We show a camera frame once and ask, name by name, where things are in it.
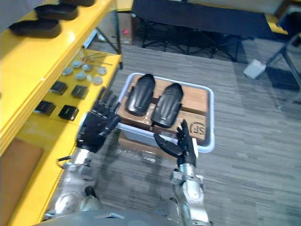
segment wall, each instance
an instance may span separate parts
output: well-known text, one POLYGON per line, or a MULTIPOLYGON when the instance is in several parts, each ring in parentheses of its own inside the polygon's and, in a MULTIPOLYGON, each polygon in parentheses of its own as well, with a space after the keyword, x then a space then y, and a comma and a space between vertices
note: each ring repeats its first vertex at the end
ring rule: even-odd
POLYGON ((189 0, 189 2, 230 6, 274 14, 283 0, 189 0))

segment black square component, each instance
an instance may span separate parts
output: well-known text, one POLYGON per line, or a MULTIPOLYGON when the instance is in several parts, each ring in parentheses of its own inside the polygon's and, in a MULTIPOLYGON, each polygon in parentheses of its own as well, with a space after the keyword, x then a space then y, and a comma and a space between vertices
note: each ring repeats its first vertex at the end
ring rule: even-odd
POLYGON ((78 112, 79 110, 76 107, 65 105, 58 116, 60 116, 62 119, 73 121, 78 112))
POLYGON ((54 109, 55 105, 53 103, 42 100, 36 107, 36 109, 33 110, 33 112, 49 116, 54 109))
POLYGON ((53 86, 50 88, 50 92, 57 93, 59 95, 63 95, 63 93, 67 90, 68 86, 66 83, 61 81, 56 81, 53 86))
POLYGON ((76 85, 74 89, 72 90, 72 96, 78 99, 84 100, 88 93, 88 87, 87 86, 80 86, 76 85))

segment black cloth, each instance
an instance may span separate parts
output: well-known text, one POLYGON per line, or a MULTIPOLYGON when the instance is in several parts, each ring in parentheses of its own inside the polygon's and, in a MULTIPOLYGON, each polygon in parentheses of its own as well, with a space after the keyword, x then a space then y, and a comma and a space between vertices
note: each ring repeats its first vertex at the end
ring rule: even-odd
POLYGON ((132 11, 160 24, 249 38, 275 38, 263 13, 172 0, 134 0, 132 11))

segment white plastic tray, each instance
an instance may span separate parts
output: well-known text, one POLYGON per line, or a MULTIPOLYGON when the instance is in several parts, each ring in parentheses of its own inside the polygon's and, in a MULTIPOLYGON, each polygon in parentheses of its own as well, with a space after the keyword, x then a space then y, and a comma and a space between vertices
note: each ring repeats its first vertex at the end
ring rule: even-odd
MULTIPOLYGON (((124 85, 120 96, 118 98, 118 101, 121 102, 123 96, 127 93, 128 87, 131 85, 134 77, 136 75, 141 75, 143 76, 144 74, 142 73, 132 73, 128 76, 126 84, 124 85)), ((170 82, 177 82, 183 86, 190 86, 190 87, 195 87, 198 89, 204 89, 208 92, 208 113, 206 115, 206 135, 205 135, 205 140, 202 143, 202 145, 198 145, 198 152, 200 153, 208 153, 211 152, 214 148, 215 144, 215 137, 214 137, 214 94, 211 89, 205 86, 200 86, 196 84, 191 84, 191 83, 186 83, 186 82, 181 82, 181 81, 176 81, 176 80, 171 80, 171 79, 165 79, 165 78, 160 78, 154 76, 156 79, 159 80, 164 80, 164 81, 170 81, 170 82)), ((141 143, 145 143, 148 145, 152 146, 157 146, 155 138, 154 138, 154 133, 139 129, 133 126, 125 125, 123 123, 119 123, 117 128, 121 129, 124 133, 124 135, 127 137, 127 139, 134 140, 134 141, 139 141, 141 143)), ((177 144, 177 139, 162 136, 164 139, 169 140, 175 144, 177 144)))

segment metal robot forearm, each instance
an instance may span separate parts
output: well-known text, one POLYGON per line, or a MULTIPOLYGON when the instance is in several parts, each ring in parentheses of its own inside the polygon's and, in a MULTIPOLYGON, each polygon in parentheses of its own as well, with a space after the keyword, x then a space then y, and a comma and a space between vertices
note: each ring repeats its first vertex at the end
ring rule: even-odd
POLYGON ((180 171, 174 171, 171 180, 174 193, 181 209, 181 217, 185 226, 211 226, 204 208, 203 180, 196 175, 192 164, 180 165, 180 171))

